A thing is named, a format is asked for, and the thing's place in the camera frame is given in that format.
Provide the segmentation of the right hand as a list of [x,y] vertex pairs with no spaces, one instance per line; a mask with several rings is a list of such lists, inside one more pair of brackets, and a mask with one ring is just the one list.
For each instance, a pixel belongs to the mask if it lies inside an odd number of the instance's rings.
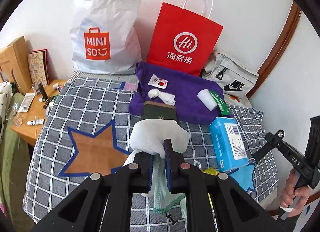
[[296,174],[295,174],[295,170],[292,169],[290,171],[289,177],[285,182],[285,188],[281,192],[281,195],[279,198],[279,204],[283,208],[288,208],[290,205],[293,204],[294,198],[300,197],[299,201],[297,202],[293,210],[288,213],[288,217],[299,215],[303,211],[304,205],[306,204],[311,194],[311,189],[308,186],[303,186],[294,190],[295,184],[296,184]]

